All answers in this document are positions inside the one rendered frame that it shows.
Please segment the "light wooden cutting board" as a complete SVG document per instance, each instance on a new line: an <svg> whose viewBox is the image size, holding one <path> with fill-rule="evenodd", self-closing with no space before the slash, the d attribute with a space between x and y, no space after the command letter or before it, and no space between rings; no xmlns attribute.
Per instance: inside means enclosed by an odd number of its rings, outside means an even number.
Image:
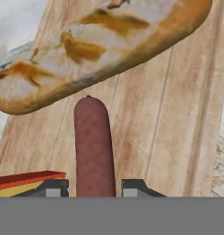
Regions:
<svg viewBox="0 0 224 235"><path fill-rule="evenodd" d="M142 178L168 196L208 196L224 100L224 0L205 23L151 61L25 116L0 141L0 175L62 171L75 179L73 110L101 99L116 178Z"/></svg>

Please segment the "red and yellow cheese wedge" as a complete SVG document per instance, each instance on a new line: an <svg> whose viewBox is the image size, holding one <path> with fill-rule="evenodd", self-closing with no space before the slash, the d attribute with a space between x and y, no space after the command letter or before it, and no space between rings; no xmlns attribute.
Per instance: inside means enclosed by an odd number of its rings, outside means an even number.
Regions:
<svg viewBox="0 0 224 235"><path fill-rule="evenodd" d="M64 179L66 173L43 171L0 176L0 197L15 196L35 189L45 180Z"/></svg>

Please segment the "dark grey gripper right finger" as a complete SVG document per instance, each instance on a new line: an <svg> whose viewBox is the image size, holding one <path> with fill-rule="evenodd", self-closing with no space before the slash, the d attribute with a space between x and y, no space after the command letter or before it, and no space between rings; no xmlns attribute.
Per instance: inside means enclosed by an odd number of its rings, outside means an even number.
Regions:
<svg viewBox="0 0 224 235"><path fill-rule="evenodd" d="M163 194L150 189L143 179L123 179L121 181L121 194L123 197L163 197Z"/></svg>

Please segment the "golden crusty bread loaf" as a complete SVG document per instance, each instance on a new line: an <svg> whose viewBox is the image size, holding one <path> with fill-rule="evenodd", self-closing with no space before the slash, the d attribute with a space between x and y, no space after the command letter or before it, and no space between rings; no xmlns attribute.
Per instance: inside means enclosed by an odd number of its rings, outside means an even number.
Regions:
<svg viewBox="0 0 224 235"><path fill-rule="evenodd" d="M0 71L0 111L37 111L147 62L197 30L212 2L104 0Z"/></svg>

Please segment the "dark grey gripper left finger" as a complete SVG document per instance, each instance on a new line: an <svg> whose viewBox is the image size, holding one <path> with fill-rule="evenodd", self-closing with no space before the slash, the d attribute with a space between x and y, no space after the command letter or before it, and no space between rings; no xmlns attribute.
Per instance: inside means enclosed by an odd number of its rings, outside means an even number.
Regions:
<svg viewBox="0 0 224 235"><path fill-rule="evenodd" d="M48 179L35 189L20 193L17 196L29 197L68 197L69 181L67 179Z"/></svg>

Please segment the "reddish brown sausage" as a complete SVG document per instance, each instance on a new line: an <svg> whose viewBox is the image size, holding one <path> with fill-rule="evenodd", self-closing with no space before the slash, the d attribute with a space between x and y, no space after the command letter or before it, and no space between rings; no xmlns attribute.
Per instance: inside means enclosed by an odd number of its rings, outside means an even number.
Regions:
<svg viewBox="0 0 224 235"><path fill-rule="evenodd" d="M87 96L74 109L76 194L115 196L116 181L108 113L97 98Z"/></svg>

